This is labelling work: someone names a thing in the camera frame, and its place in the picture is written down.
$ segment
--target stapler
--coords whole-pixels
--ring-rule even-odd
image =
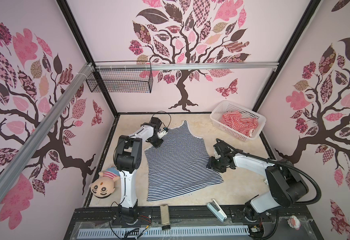
[[[223,212],[215,199],[212,199],[212,202],[207,203],[207,207],[219,219],[219,221],[223,222],[227,218],[227,215]]]

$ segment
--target plush doll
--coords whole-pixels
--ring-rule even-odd
[[[90,184],[91,192],[98,198],[106,198],[115,191],[115,181],[120,179],[119,171],[115,166],[99,172],[99,178]]]

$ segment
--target beige leaf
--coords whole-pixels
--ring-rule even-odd
[[[207,39],[207,41],[205,43],[208,45],[214,44],[216,41],[219,40],[220,36],[221,36],[221,34],[212,35],[211,37],[209,37]]]
[[[218,23],[214,26],[214,28],[212,29],[212,31],[214,33],[220,33],[224,27],[227,25],[227,23],[224,23],[224,22],[221,22],[221,23]]]
[[[136,64],[146,64],[148,59],[149,57],[147,55],[142,54],[136,59]]]
[[[50,87],[48,84],[48,80],[44,74],[44,76],[40,79],[40,84],[39,84],[40,97],[47,95],[49,89],[50,89]]]
[[[300,80],[294,85],[294,87],[298,91],[303,91],[308,87],[308,82],[306,80]]]
[[[40,60],[32,63],[31,74],[33,78],[40,78],[42,76],[42,65],[40,65]]]

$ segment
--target black wire mesh basket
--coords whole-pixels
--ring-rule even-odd
[[[100,65],[96,67],[86,80],[91,92],[151,93],[153,78],[149,61],[96,63],[121,62],[127,63],[127,65]]]

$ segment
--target marble pattern surface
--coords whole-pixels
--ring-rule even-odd
[[[105,170],[114,164],[113,153],[119,136],[129,135],[135,132],[142,123],[149,122],[151,116],[151,114],[120,116],[102,170]],[[161,119],[166,126],[170,121],[170,117],[167,114],[157,114],[155,117]],[[177,127],[182,124],[183,120],[187,120],[191,133],[204,139],[207,152],[210,156],[214,155],[213,145],[216,143],[215,139],[220,138],[230,145],[248,153],[264,158],[269,157],[263,142],[259,137],[252,141],[242,142],[214,127],[210,119],[210,114],[171,114],[171,118],[170,128]],[[150,143],[143,143],[142,162],[136,175],[136,195],[139,206],[159,206],[162,204],[172,206],[206,205],[208,202],[211,202],[211,199],[215,199],[221,205],[244,204],[254,196],[263,194],[269,190],[268,185],[264,183],[265,179],[261,175],[247,169],[236,168],[235,170],[227,169],[224,174],[221,174],[224,180],[221,184],[208,186],[172,199],[147,202],[149,169],[147,159],[144,155],[144,149],[149,146],[151,146]],[[115,183],[115,188],[115,192],[108,198],[98,199],[93,196],[90,202],[90,207],[109,207],[113,201],[119,203],[121,193],[120,181]]]

